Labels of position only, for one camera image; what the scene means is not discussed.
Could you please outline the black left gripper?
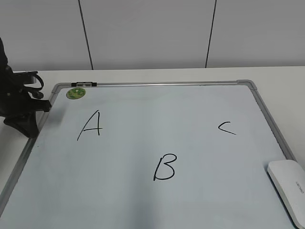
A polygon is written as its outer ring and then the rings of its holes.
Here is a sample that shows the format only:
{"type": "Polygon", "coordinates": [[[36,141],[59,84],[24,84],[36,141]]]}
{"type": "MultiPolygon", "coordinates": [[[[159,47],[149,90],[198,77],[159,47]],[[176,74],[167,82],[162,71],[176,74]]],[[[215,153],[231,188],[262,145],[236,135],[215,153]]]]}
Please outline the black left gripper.
{"type": "Polygon", "coordinates": [[[28,138],[36,138],[39,134],[35,112],[49,112],[51,109],[49,100],[31,98],[29,88],[25,86],[26,83],[35,83],[37,73],[14,73],[9,66],[0,71],[0,115],[5,117],[4,124],[28,138]]]}

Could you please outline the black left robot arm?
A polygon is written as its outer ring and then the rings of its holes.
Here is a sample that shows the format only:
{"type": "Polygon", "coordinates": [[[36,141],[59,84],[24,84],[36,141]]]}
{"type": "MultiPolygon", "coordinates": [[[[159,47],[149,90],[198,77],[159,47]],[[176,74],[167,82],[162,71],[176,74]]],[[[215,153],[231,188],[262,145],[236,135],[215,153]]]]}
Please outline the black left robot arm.
{"type": "Polygon", "coordinates": [[[8,65],[3,42],[0,43],[0,115],[4,124],[28,138],[36,138],[39,129],[36,112],[49,112],[51,103],[43,100],[44,82],[37,71],[15,73],[8,65]]]}

